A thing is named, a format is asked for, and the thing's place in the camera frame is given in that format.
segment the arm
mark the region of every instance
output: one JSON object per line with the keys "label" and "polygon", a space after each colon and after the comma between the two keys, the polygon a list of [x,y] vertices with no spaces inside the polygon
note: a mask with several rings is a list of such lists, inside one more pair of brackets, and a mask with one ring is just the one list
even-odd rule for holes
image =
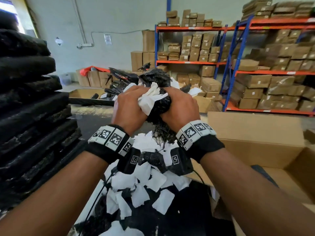
{"label": "arm", "polygon": [[[172,104],[161,117],[173,131],[200,119],[197,102],[190,95],[174,88],[166,90]],[[195,160],[200,160],[246,235],[315,235],[314,213],[225,148]]]}
{"label": "arm", "polygon": [[[147,118],[137,102],[147,91],[148,88],[131,87],[115,102],[112,123],[130,136]],[[0,220],[1,235],[67,235],[108,163],[115,160],[113,156],[103,160],[84,151]]]}

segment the person's right hand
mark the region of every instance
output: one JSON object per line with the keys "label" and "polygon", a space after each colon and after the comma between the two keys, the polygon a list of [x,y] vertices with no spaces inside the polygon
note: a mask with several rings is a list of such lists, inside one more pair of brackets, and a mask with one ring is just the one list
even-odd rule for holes
{"label": "person's right hand", "polygon": [[161,117],[170,129],[178,133],[187,123],[200,120],[199,107],[196,99],[193,99],[191,95],[174,87],[166,87],[164,89],[171,97],[172,103],[169,110],[161,114]]}

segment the open cardboard box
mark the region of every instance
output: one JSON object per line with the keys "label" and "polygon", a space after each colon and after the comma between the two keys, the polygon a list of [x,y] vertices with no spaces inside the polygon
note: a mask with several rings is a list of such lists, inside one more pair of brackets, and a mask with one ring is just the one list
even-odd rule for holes
{"label": "open cardboard box", "polygon": [[[99,96],[97,99],[91,99],[91,97],[97,93]],[[114,101],[102,100],[100,96],[104,94],[104,89],[76,89],[69,92],[69,101],[71,104],[80,105],[106,105],[114,106]]]}
{"label": "open cardboard box", "polygon": [[[208,124],[233,155],[249,166],[262,166],[280,189],[309,208],[315,207],[315,145],[305,146],[299,118],[209,112]],[[211,188],[213,216],[228,219],[218,211],[224,203],[207,174],[194,160],[192,164]],[[201,182],[195,173],[187,176]]]}

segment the black wristband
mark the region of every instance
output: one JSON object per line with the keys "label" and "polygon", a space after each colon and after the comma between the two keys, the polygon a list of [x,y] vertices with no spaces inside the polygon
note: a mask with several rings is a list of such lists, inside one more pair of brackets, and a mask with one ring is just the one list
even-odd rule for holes
{"label": "black wristband", "polygon": [[195,120],[183,126],[176,137],[180,145],[187,151],[187,156],[198,163],[206,153],[225,147],[216,137],[216,132],[201,120]]}
{"label": "black wristband", "polygon": [[110,124],[100,127],[88,143],[86,151],[111,164],[128,153],[134,140],[122,127]]}

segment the person's right arm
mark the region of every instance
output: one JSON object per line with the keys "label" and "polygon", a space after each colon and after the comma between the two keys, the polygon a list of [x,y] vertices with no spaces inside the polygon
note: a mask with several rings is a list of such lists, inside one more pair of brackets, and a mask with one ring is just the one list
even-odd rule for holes
{"label": "person's right arm", "polygon": [[[173,131],[200,119],[195,99],[175,88],[165,89],[172,103],[161,117]],[[313,212],[225,148],[207,153],[200,164],[247,236],[315,235]]]}

